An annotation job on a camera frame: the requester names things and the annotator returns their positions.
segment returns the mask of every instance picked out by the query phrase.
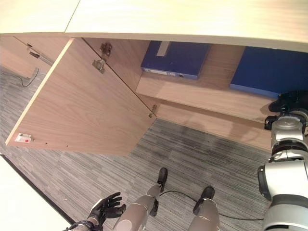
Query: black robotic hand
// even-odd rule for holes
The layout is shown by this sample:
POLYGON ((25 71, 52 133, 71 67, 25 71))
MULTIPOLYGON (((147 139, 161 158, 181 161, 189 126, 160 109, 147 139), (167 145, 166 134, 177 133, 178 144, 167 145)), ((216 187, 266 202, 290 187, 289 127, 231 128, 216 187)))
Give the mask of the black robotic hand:
POLYGON ((116 207, 120 205, 122 197, 119 196, 121 193, 117 192, 104 199, 99 200, 92 208, 88 218, 97 220, 98 226, 102 226, 107 218, 118 218, 126 210, 126 205, 116 207))

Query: black cable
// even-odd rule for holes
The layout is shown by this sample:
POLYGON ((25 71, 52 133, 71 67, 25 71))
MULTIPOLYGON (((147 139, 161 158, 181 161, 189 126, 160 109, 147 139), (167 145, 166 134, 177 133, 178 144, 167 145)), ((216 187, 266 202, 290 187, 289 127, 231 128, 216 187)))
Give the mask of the black cable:
POLYGON ((19 79, 21 80, 21 85, 22 85, 24 88, 26 88, 26 87, 30 86, 30 84, 33 82, 33 80, 34 80, 34 79, 36 78, 36 76, 38 75, 38 73, 39 73, 39 68, 38 68, 37 73, 36 73, 35 76, 33 77, 33 79, 32 79, 27 85, 24 85, 23 79, 22 79, 20 76, 15 76, 15 75, 12 75, 12 74, 9 74, 9 73, 5 73, 5 72, 1 72, 1 73, 3 73, 3 74, 6 75, 6 76, 12 76, 12 77, 15 77, 15 78, 19 78, 19 79))
MULTIPOLYGON (((166 192, 163 192, 161 193, 159 196, 161 195, 164 195, 165 193, 180 193, 184 196, 187 196, 188 198, 192 199, 193 201, 197 202, 197 200, 193 199, 192 197, 190 197, 189 195, 183 193, 183 192, 179 192, 179 191, 166 191, 166 192)), ((222 213, 219 213, 219 215, 223 216, 223 217, 227 217, 227 218, 231 218, 231 219, 235 219, 235 220, 250 220, 250 221, 258 221, 258 220, 264 220, 263 218, 258 218, 258 219, 246 219, 246 218, 235 218, 235 217, 230 217, 228 215, 225 215, 225 214, 222 214, 222 213)))
POLYGON ((163 193, 161 193, 159 196, 161 196, 161 195, 164 195, 165 193, 180 193, 180 194, 182 194, 182 195, 184 195, 184 196, 187 196, 188 198, 190 198, 190 199, 192 199, 193 201, 195 201, 195 202, 197 202, 195 199, 193 199, 192 197, 190 197, 189 195, 187 195, 187 194, 185 194, 185 193, 183 193, 183 192, 179 192, 179 191, 166 191, 166 192, 163 192, 163 193))

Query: blue binder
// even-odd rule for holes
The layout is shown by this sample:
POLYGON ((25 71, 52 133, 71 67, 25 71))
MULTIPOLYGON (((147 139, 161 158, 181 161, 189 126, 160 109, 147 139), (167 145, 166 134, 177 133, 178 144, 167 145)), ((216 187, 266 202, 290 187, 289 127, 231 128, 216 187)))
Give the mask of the blue binder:
POLYGON ((230 88, 275 99, 308 90, 308 53, 246 47, 230 88))

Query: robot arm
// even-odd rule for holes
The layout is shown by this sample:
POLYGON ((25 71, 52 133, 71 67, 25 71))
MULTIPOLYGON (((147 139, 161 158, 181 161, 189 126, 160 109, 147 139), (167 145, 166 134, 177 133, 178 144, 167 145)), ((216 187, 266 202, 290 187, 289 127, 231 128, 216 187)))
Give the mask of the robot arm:
POLYGON ((308 230, 308 92, 281 94, 269 106, 279 116, 269 116, 271 158, 258 169, 260 193, 271 205, 263 230, 308 230))

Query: white wall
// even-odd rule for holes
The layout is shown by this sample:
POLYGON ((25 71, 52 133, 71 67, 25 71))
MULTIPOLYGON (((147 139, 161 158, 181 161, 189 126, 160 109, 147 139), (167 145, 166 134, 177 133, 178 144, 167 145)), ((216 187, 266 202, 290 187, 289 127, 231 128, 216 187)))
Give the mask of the white wall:
POLYGON ((0 157, 0 230, 62 231, 70 224, 0 157))

